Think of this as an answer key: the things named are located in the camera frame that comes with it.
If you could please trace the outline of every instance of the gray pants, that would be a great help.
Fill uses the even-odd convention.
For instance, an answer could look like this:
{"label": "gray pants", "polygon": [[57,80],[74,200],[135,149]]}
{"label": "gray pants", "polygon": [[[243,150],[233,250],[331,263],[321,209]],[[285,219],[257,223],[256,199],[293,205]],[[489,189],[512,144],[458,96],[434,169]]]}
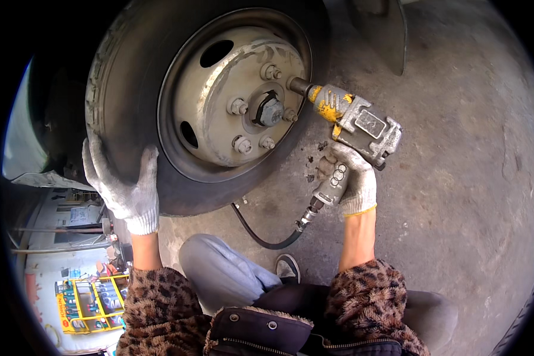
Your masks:
{"label": "gray pants", "polygon": [[[199,233],[184,242],[179,260],[200,303],[214,313],[224,306],[248,306],[281,285],[276,274],[232,250],[220,238]],[[451,339],[457,325],[457,307],[432,292],[407,291],[403,322],[425,342],[429,351]]]}

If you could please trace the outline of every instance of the work glove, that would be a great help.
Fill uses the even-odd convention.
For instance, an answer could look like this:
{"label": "work glove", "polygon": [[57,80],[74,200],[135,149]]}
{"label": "work glove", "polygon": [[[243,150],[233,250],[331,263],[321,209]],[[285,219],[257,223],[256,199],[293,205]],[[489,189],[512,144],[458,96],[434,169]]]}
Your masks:
{"label": "work glove", "polygon": [[376,207],[376,175],[374,168],[353,148],[334,142],[330,153],[318,164],[318,179],[329,179],[336,162],[344,163],[349,169],[348,185],[340,206],[345,217],[353,217]]}
{"label": "work glove", "polygon": [[141,157],[141,171],[136,184],[119,180],[101,149],[101,139],[91,132],[83,141],[85,177],[103,197],[117,219],[126,222],[135,235],[148,235],[158,229],[157,157],[158,149],[150,145]]}

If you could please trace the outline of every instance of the concrete floor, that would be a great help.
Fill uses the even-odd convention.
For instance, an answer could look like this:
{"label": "concrete floor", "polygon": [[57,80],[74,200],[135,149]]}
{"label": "concrete floor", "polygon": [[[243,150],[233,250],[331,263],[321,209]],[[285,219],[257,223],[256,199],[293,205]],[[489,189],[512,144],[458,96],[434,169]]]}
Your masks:
{"label": "concrete floor", "polygon": [[[484,1],[422,1],[405,6],[406,73],[393,75],[328,2],[334,26],[329,82],[363,95],[405,128],[399,152],[378,172],[376,255],[399,268],[409,289],[432,290],[459,306],[442,355],[487,355],[534,283],[534,72],[518,41]],[[312,119],[280,168],[237,203],[255,232],[280,241],[293,229],[317,181],[329,141]],[[305,282],[336,273],[343,218],[324,209],[284,251],[257,245],[230,207],[160,220],[165,265],[193,233],[219,235],[272,269],[276,256],[298,260]]]}

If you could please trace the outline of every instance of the black sneaker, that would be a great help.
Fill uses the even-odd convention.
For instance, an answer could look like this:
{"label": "black sneaker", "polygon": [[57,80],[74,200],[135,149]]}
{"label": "black sneaker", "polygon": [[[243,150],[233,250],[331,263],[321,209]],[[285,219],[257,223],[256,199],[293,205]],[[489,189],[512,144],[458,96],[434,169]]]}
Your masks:
{"label": "black sneaker", "polygon": [[301,282],[299,265],[288,253],[283,253],[277,257],[275,271],[283,284],[299,284]]}

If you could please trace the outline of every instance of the leopard print jacket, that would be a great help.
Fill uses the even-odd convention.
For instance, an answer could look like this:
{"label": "leopard print jacket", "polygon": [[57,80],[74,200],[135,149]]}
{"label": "leopard print jacket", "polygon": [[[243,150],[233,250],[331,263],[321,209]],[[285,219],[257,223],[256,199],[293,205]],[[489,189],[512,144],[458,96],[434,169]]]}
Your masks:
{"label": "leopard print jacket", "polygon": [[[403,275],[378,259],[334,277],[325,318],[341,330],[342,339],[333,341],[392,338],[407,351],[429,356],[401,322],[405,308]],[[202,313],[188,280],[171,268],[131,273],[123,318],[117,355],[202,355],[212,320]]]}

